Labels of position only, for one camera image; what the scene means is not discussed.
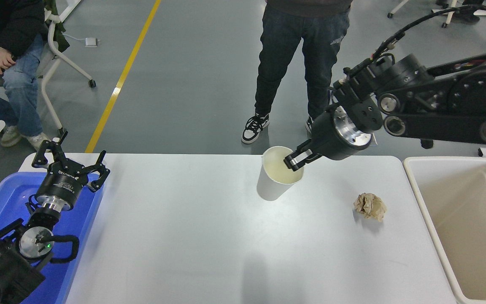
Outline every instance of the black pants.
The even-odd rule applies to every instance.
[[[462,5],[468,5],[468,4],[483,4],[483,0],[464,0]],[[476,12],[476,9],[470,9],[470,10],[465,10],[462,11],[462,14],[467,14],[467,15],[474,15],[474,12]]]
[[[316,118],[329,103],[331,68],[337,62],[340,43],[349,26],[348,11],[331,17],[305,18],[285,14],[268,5],[262,23],[256,113],[264,115],[271,111],[278,86],[303,38],[308,113]]]

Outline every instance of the person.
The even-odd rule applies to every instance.
[[[307,81],[307,131],[329,104],[332,66],[349,27],[351,0],[268,0],[262,18],[262,52],[256,81],[255,114],[241,141],[254,142],[270,123],[278,86],[301,39]]]
[[[42,0],[0,0],[0,75],[8,97],[8,102],[0,98],[4,147],[25,137],[38,150],[48,140],[37,113],[35,77],[45,29]]]
[[[483,0],[464,0],[462,5],[469,5],[469,4],[483,4]],[[458,23],[465,23],[469,25],[473,25],[479,22],[480,18],[474,15],[477,9],[471,8],[469,10],[463,11],[456,11],[453,13],[453,18],[451,19],[452,22]]]

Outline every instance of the black cable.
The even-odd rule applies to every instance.
[[[374,59],[374,58],[380,57],[380,55],[382,54],[382,52],[384,52],[386,50],[386,48],[389,46],[389,44],[391,44],[395,40],[396,41],[399,41],[401,38],[403,38],[403,36],[405,36],[405,31],[407,31],[408,29],[413,28],[414,26],[420,24],[423,21],[426,21],[426,20],[431,19],[431,18],[434,18],[436,16],[445,14],[446,12],[463,11],[463,10],[473,9],[473,8],[475,8],[477,10],[484,10],[484,11],[486,11],[486,5],[476,5],[476,4],[473,4],[473,5],[463,5],[463,6],[459,6],[457,8],[446,8],[445,10],[440,10],[440,11],[437,11],[437,12],[433,12],[432,14],[428,14],[428,15],[426,15],[424,17],[421,17],[421,18],[417,19],[416,21],[413,21],[412,23],[409,23],[408,25],[406,25],[402,29],[398,30],[391,37],[389,37],[384,42],[382,42],[382,44],[376,49],[376,52],[374,52],[374,54],[372,55],[371,58]]]
[[[391,64],[395,64],[395,55],[393,53],[383,53],[380,55],[380,57],[376,58],[376,60],[386,56],[391,57]]]
[[[32,200],[33,196],[35,196],[35,194],[30,195],[28,199],[29,202],[25,203],[25,206],[27,207],[27,211],[29,211],[30,215],[33,214],[33,212],[35,212],[35,210],[41,206],[41,204],[39,203],[36,204],[33,203]]]

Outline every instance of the white plastic bin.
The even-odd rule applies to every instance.
[[[486,158],[409,157],[404,167],[461,304],[486,304]]]

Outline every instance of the power outlet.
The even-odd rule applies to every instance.
[[[85,39],[85,46],[89,48],[93,48],[95,46],[98,46],[98,42],[99,41],[96,38],[89,37]]]

